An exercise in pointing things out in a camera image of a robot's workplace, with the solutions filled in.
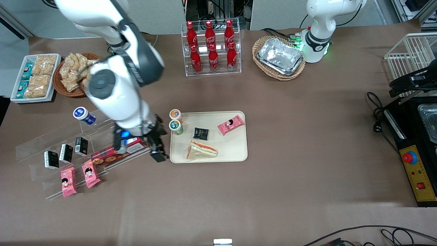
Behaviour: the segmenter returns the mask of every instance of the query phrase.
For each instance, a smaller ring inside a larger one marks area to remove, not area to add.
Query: control panel
[[[436,195],[425,168],[423,168],[423,163],[418,154],[416,145],[401,149],[399,152],[416,200],[436,201]]]

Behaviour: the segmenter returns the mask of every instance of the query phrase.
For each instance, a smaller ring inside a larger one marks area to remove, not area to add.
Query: white robotic arm
[[[161,135],[162,120],[153,114],[138,89],[159,80],[164,62],[127,16],[126,0],[55,0],[61,13],[78,29],[102,36],[116,55],[95,64],[85,93],[116,123],[114,149],[123,152],[124,140],[145,137],[151,156],[167,158]]]
[[[336,28],[335,16],[351,14],[366,4],[367,0],[308,0],[306,10],[312,17],[309,30],[303,30],[302,52],[305,61],[315,63],[322,59],[328,42]]]

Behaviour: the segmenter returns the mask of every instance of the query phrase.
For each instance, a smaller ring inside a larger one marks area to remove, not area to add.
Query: beige tray
[[[234,116],[239,115],[244,125],[226,133],[220,133],[217,126]],[[241,111],[223,112],[194,112],[182,113],[184,133],[171,133],[170,160],[173,163],[202,163],[202,162],[242,162],[247,158],[246,118]],[[188,147],[193,140],[194,128],[209,130],[207,141],[197,140],[217,149],[215,158],[201,158],[187,160]]]

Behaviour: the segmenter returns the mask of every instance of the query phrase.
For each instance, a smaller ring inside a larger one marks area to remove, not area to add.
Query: red glass bottle
[[[237,52],[235,51],[235,43],[229,43],[228,50],[228,70],[234,71],[237,68]]]
[[[226,21],[225,30],[225,49],[229,49],[229,44],[234,42],[234,29],[232,28],[232,20]]]
[[[208,54],[209,58],[209,69],[212,73],[216,73],[219,70],[219,55],[217,54],[217,51],[215,50],[215,45],[211,46],[211,50]]]
[[[212,29],[212,22],[206,21],[206,32],[205,32],[205,39],[206,39],[206,47],[208,50],[215,50],[215,33]]]
[[[190,49],[192,46],[197,49],[198,43],[197,43],[197,34],[196,31],[193,29],[193,22],[187,21],[187,41],[188,45],[190,46]]]
[[[195,46],[191,46],[191,64],[193,65],[194,73],[199,74],[202,72],[202,64],[200,62],[200,55],[197,53],[197,49]]]

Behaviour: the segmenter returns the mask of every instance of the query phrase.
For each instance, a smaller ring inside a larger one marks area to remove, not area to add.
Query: red button
[[[405,154],[402,156],[402,159],[403,159],[406,163],[411,163],[411,162],[414,161],[414,157],[413,157],[413,155],[410,154],[410,153],[405,153]]]

